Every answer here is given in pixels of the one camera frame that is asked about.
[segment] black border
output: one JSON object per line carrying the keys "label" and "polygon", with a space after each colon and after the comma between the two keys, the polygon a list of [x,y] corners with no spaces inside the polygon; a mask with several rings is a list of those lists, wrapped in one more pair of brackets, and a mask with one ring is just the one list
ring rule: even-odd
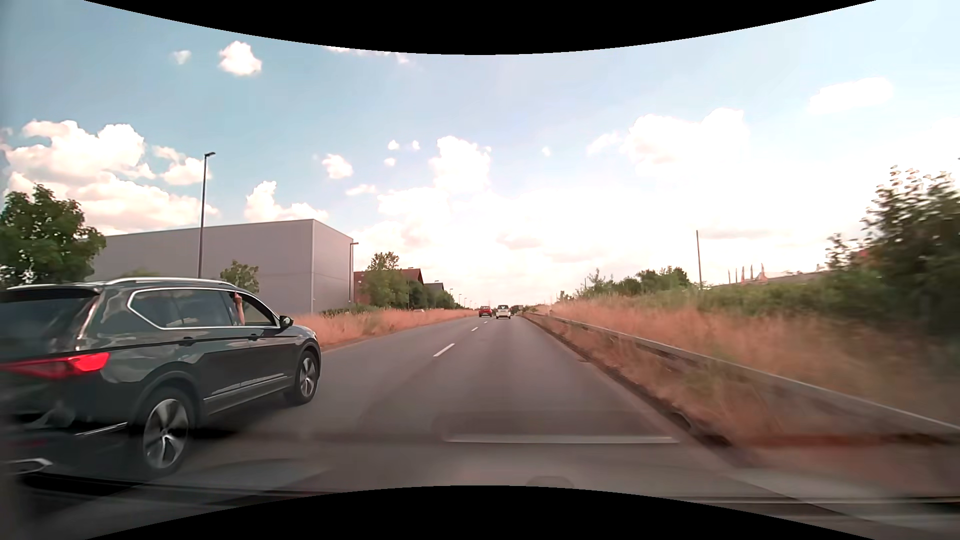
{"label": "black border", "polygon": [[765,26],[874,0],[377,5],[85,0],[247,36],[371,51],[515,55],[612,49]]}

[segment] industrial building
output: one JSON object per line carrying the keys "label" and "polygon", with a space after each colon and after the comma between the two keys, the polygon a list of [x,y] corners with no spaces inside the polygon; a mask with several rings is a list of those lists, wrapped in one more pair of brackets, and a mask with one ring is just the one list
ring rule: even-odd
{"label": "industrial building", "polygon": [[[315,219],[204,227],[201,277],[218,280],[237,260],[259,266],[257,296],[280,314],[349,307],[353,244]],[[199,245],[199,228],[107,236],[88,279],[110,280],[137,270],[196,278]]]}

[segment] wheel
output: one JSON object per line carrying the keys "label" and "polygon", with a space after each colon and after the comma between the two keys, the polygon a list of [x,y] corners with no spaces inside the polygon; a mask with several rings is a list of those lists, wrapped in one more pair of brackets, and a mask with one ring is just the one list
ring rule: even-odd
{"label": "wheel", "polygon": [[144,402],[130,430],[125,473],[149,481],[176,472],[192,444],[197,407],[173,386],[162,386]]}
{"label": "wheel", "polygon": [[305,405],[313,400],[320,381],[320,362],[310,351],[303,351],[297,364],[297,380],[294,387],[284,395],[293,406]]}

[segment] grass verge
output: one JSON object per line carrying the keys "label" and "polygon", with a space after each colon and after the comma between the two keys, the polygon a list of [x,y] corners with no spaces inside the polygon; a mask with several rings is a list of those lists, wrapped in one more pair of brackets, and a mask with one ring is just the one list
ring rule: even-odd
{"label": "grass verge", "polygon": [[471,316],[476,316],[471,309],[382,309],[365,313],[300,315],[294,318],[294,322],[316,332],[317,342],[323,348]]}

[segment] white cloud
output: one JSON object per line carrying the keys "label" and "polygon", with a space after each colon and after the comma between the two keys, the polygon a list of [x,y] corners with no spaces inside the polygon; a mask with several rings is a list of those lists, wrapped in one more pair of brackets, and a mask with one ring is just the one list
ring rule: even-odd
{"label": "white cloud", "polygon": [[858,107],[871,107],[888,101],[894,95],[893,85],[882,77],[860,79],[820,88],[810,98],[809,111],[813,114],[829,114]]}
{"label": "white cloud", "polygon": [[351,187],[347,190],[347,195],[361,195],[363,193],[376,193],[376,187],[373,185],[360,184],[357,187]]}
{"label": "white cloud", "polygon": [[285,209],[274,201],[276,182],[262,182],[247,195],[247,207],[244,217],[248,221],[290,221],[295,219],[316,219],[326,221],[329,218],[323,210],[312,208],[306,203],[294,203]]}
{"label": "white cloud", "polygon": [[434,170],[434,185],[449,192],[480,191],[490,181],[490,155],[477,150],[476,143],[449,135],[437,140],[440,155],[429,163]]}
{"label": "white cloud", "polygon": [[353,166],[347,163],[347,160],[344,160],[343,156],[327,154],[326,159],[323,160],[323,164],[326,166],[326,174],[330,175],[330,178],[334,180],[353,176]]}
{"label": "white cloud", "polygon": [[743,110],[717,109],[700,122],[646,114],[630,128],[620,151],[636,163],[637,174],[692,172],[743,160],[749,137]]}
{"label": "white cloud", "polygon": [[249,76],[263,69],[263,61],[253,55],[250,45],[234,41],[220,51],[220,68],[238,76]]}
{"label": "white cloud", "polygon": [[599,154],[603,151],[604,148],[608,146],[613,146],[614,144],[621,142],[623,139],[617,133],[612,134],[603,134],[597,137],[596,140],[591,142],[587,146],[587,155],[593,156],[594,154]]}
{"label": "white cloud", "polygon": [[407,58],[405,53],[392,53],[387,51],[368,51],[366,49],[350,49],[348,47],[332,47],[330,45],[324,45],[327,50],[333,51],[334,53],[351,53],[358,57],[388,57],[394,55],[396,58],[396,63],[410,63],[410,59]]}
{"label": "white cloud", "polygon": [[180,65],[184,65],[186,61],[190,60],[190,51],[176,51],[173,53],[174,61]]}
{"label": "white cloud", "polygon": [[[825,258],[827,235],[855,230],[891,165],[950,170],[960,147],[960,118],[827,163],[751,157],[743,115],[735,110],[700,122],[641,116],[634,126],[624,152],[650,161],[644,172],[663,181],[654,189],[585,183],[511,197],[469,189],[466,199],[454,199],[462,184],[483,184],[475,179],[486,180],[490,157],[456,137],[438,141],[441,155],[431,162],[444,161],[435,168],[441,181],[378,197],[383,220],[351,233],[360,242],[357,267],[373,253],[394,251],[402,266],[418,266],[429,281],[470,298],[533,303],[571,292],[597,267],[620,279],[680,265],[695,280],[699,230],[707,282],[726,282],[728,269],[751,264],[755,272],[761,263],[769,272],[812,271]],[[712,146],[723,138],[729,140],[716,143],[719,149]],[[450,147],[466,149],[455,154]],[[472,157],[448,167],[452,156]],[[457,174],[449,175],[451,169]],[[473,180],[449,182],[449,176]]]}
{"label": "white cloud", "polygon": [[[183,163],[172,163],[170,169],[162,176],[163,180],[170,185],[199,184],[204,180],[204,161],[187,158]],[[208,180],[213,178],[209,168],[206,171],[206,178]]]}
{"label": "white cloud", "polygon": [[[4,171],[9,175],[5,193],[32,193],[35,184],[43,184],[58,198],[76,200],[86,223],[103,233],[134,233],[199,222],[197,198],[120,178],[156,176],[141,162],[146,145],[132,126],[111,124],[91,134],[72,120],[35,120],[21,133],[47,138],[50,145],[0,147],[10,163]],[[206,212],[220,214],[211,205],[206,206]]]}
{"label": "white cloud", "polygon": [[[204,180],[204,161],[198,158],[188,158],[185,154],[177,152],[173,148],[166,146],[155,146],[154,156],[170,160],[170,167],[167,172],[160,175],[163,180],[170,185],[191,185],[199,184]],[[213,178],[209,167],[206,170],[206,178]]]}

